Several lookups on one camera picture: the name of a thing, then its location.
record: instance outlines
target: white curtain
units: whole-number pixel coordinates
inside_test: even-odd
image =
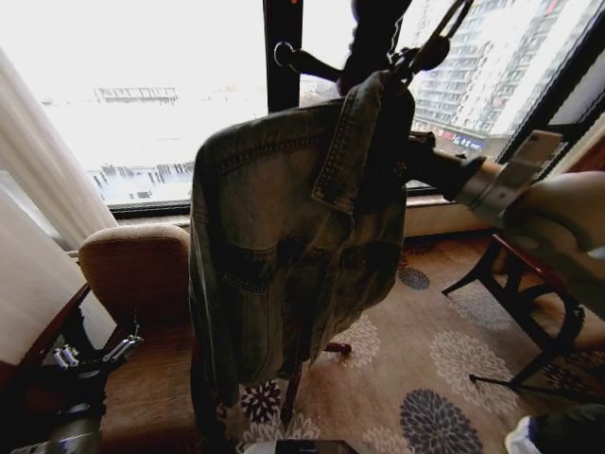
[[[24,189],[68,247],[115,219],[0,48],[0,167]]]
[[[0,188],[0,360],[18,364],[84,284],[78,265]],[[96,348],[115,322],[92,294],[81,306]]]

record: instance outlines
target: jacket collar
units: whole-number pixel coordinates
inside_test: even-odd
[[[389,71],[373,73],[342,103],[330,148],[313,187],[313,198],[352,214],[382,105]]]

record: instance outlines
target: leather chair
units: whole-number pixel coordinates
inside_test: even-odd
[[[136,310],[144,338],[110,375],[103,452],[189,452],[199,445],[189,381],[188,255],[189,235],[172,224],[105,229],[79,250],[98,300],[118,326]]]

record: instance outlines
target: denim jacket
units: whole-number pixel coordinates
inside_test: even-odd
[[[391,289],[413,98],[378,72],[343,99],[236,125],[199,150],[190,306],[207,379],[289,377]]]

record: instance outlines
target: sneaker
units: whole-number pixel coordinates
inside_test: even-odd
[[[514,431],[504,439],[504,446],[509,454],[541,454],[529,438],[529,423],[531,418],[521,418]]]

